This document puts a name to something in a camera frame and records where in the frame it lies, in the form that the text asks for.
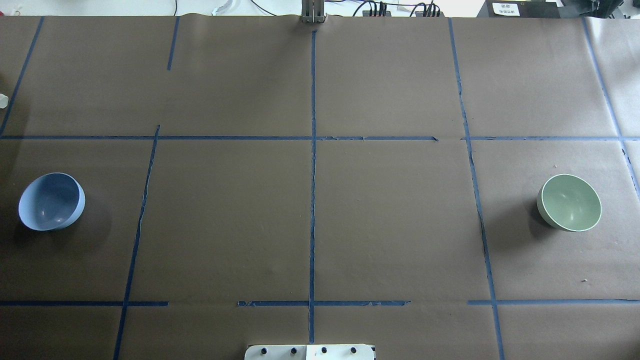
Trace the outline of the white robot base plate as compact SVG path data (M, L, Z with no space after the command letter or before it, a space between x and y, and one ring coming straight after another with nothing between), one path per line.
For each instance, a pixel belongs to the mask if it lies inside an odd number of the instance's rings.
M245 360L375 360L375 347L347 344L263 344L247 347Z

